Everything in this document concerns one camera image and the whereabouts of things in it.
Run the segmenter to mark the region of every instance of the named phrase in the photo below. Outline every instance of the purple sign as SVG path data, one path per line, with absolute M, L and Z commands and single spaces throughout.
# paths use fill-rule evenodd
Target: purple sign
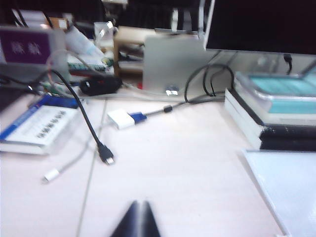
M 7 63 L 45 64 L 50 55 L 45 32 L 0 29 L 0 42 Z

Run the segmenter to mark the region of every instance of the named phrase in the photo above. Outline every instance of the black book cover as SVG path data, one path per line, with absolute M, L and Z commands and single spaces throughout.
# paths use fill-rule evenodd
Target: black book cover
M 262 140 L 260 149 L 316 152 L 316 140 L 268 138 Z
M 284 124 L 264 124 L 255 112 L 246 104 L 246 102 L 238 95 L 235 90 L 230 90 L 232 96 L 247 111 L 252 119 L 261 126 L 264 126 L 260 135 L 261 140 L 266 138 L 278 139 L 310 139 L 316 145 L 316 126 L 306 125 L 284 125 Z

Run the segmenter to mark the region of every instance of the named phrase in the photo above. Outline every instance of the desk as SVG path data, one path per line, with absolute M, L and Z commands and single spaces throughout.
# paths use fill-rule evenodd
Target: desk
M 164 105 L 111 100 L 106 109 L 149 112 Z M 88 115 L 95 126 L 104 106 L 91 103 Z M 179 107 L 125 130 L 105 127 L 100 139 L 116 164 L 105 166 L 91 150 L 54 182 L 41 185 L 42 175 L 78 150 L 87 135 L 82 120 L 58 155 L 2 154 L 3 236 L 70 237 L 80 225 L 80 237 L 107 237 L 133 200 L 151 203 L 162 237 L 281 234 L 242 165 L 241 149 L 250 145 L 223 103 Z

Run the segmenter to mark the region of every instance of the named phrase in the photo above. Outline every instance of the chinese characters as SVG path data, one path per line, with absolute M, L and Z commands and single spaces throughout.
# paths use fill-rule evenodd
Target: chinese characters
M 12 52 L 14 54 L 25 54 L 24 45 L 21 42 L 11 42 Z M 35 42 L 28 42 L 27 51 L 31 55 L 41 55 L 40 46 Z

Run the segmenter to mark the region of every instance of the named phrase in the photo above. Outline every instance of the white cable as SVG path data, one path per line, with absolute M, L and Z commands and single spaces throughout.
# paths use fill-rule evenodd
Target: white cable
M 97 127 L 96 129 L 100 129 L 101 127 L 108 126 L 112 123 L 113 122 L 105 123 L 102 126 Z M 49 172 L 47 172 L 44 175 L 44 177 L 42 178 L 43 183 L 49 183 L 49 182 L 53 181 L 58 176 L 63 174 L 67 169 L 69 169 L 71 166 L 73 166 L 77 161 L 79 161 L 83 157 L 84 153 L 87 151 L 87 149 L 89 147 L 89 143 L 91 140 L 92 140 L 92 136 L 90 136 L 89 139 L 87 139 L 82 151 L 75 158 L 73 158 L 71 161 L 67 162 L 66 164 L 64 164 L 60 168 L 54 168 L 54 169 L 50 170 Z

